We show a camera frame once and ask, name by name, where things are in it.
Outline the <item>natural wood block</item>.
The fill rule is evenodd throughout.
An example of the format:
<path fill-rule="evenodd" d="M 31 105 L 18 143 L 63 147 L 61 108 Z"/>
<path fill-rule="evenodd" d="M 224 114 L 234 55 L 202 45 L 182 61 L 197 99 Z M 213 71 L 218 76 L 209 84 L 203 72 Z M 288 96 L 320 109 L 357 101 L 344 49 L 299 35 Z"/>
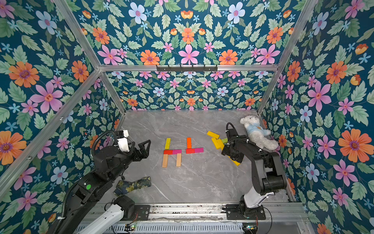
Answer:
<path fill-rule="evenodd" d="M 168 166 L 168 154 L 163 155 L 162 167 L 167 168 Z"/>
<path fill-rule="evenodd" d="M 182 154 L 179 153 L 176 156 L 176 167 L 181 167 L 181 165 L 182 165 Z"/>

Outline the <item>long yellow block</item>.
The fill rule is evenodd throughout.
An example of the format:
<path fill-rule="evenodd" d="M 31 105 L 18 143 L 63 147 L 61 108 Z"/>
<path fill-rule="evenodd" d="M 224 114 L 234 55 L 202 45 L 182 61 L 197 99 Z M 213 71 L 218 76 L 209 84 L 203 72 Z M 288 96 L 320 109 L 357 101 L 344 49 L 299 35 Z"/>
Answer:
<path fill-rule="evenodd" d="M 165 144 L 165 150 L 169 150 L 170 149 L 170 143 L 171 143 L 171 138 L 167 138 L 166 139 L 166 144 Z"/>

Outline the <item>small red block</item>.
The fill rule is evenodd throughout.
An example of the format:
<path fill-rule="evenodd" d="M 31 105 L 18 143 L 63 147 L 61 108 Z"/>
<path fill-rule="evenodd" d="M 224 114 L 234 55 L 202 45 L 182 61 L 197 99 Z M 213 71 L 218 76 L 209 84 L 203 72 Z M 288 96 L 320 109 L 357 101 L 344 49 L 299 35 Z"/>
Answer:
<path fill-rule="evenodd" d="M 173 150 L 164 150 L 163 154 L 164 155 L 172 155 L 173 154 Z"/>

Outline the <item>magenta block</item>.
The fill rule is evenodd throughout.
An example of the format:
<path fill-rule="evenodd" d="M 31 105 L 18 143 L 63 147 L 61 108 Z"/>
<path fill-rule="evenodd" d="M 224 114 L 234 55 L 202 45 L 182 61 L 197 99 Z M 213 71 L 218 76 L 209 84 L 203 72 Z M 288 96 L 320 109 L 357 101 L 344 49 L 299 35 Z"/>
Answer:
<path fill-rule="evenodd" d="M 181 154 L 182 150 L 172 150 L 173 155 Z"/>
<path fill-rule="evenodd" d="M 203 148 L 195 148 L 195 149 L 194 149 L 194 152 L 195 152 L 195 153 L 203 153 L 203 152 L 204 152 L 204 149 L 203 149 Z"/>

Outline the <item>orange block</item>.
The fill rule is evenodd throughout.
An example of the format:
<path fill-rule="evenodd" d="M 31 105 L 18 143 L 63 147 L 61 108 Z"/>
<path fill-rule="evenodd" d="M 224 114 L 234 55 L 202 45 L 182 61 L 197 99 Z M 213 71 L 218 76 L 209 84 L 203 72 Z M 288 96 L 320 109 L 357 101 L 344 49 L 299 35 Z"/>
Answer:
<path fill-rule="evenodd" d="M 187 138 L 187 148 L 188 149 L 192 148 L 192 142 L 191 142 L 191 138 L 190 137 Z"/>

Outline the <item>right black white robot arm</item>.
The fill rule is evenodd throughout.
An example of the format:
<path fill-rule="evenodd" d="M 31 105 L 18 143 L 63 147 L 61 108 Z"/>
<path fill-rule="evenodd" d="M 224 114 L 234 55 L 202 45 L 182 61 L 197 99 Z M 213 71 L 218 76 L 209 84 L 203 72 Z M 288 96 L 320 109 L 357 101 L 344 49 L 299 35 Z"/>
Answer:
<path fill-rule="evenodd" d="M 252 188 L 239 203 L 239 211 L 248 216 L 269 196 L 286 189 L 287 178 L 277 153 L 261 149 L 249 137 L 238 135 L 234 127 L 226 129 L 226 135 L 228 142 L 222 155 L 237 163 L 242 163 L 245 157 L 251 161 Z"/>

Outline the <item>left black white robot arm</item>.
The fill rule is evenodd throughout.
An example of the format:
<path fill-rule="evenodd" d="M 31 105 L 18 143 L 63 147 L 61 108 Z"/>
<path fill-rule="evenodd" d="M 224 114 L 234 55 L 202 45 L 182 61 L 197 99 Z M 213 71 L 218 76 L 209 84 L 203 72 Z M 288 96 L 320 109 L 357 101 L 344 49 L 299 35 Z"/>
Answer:
<path fill-rule="evenodd" d="M 135 144 L 125 135 L 125 131 L 108 130 L 100 134 L 91 147 L 94 169 L 77 180 L 65 194 L 61 214 L 53 222 L 48 233 L 74 233 L 129 165 L 149 156 L 150 146 L 150 140 Z M 141 214 L 136 210 L 135 202 L 131 198 L 120 195 L 100 217 L 81 232 L 102 234 L 121 220 L 130 223 L 138 221 Z"/>

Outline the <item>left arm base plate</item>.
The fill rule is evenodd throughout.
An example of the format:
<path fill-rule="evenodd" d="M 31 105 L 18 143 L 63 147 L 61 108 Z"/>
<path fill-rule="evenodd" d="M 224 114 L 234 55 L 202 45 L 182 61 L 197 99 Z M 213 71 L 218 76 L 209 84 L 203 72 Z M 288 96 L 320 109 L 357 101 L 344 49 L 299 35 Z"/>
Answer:
<path fill-rule="evenodd" d="M 134 205 L 130 209 L 129 218 L 130 221 L 147 221 L 150 214 L 150 205 Z"/>

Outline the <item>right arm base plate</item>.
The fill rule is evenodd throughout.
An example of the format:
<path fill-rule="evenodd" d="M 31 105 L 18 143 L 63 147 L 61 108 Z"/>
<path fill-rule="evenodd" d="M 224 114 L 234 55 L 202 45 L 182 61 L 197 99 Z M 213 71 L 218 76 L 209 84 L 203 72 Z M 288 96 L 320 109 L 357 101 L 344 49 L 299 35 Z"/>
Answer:
<path fill-rule="evenodd" d="M 222 210 L 228 220 L 266 220 L 264 207 L 247 208 L 245 204 L 227 204 Z"/>

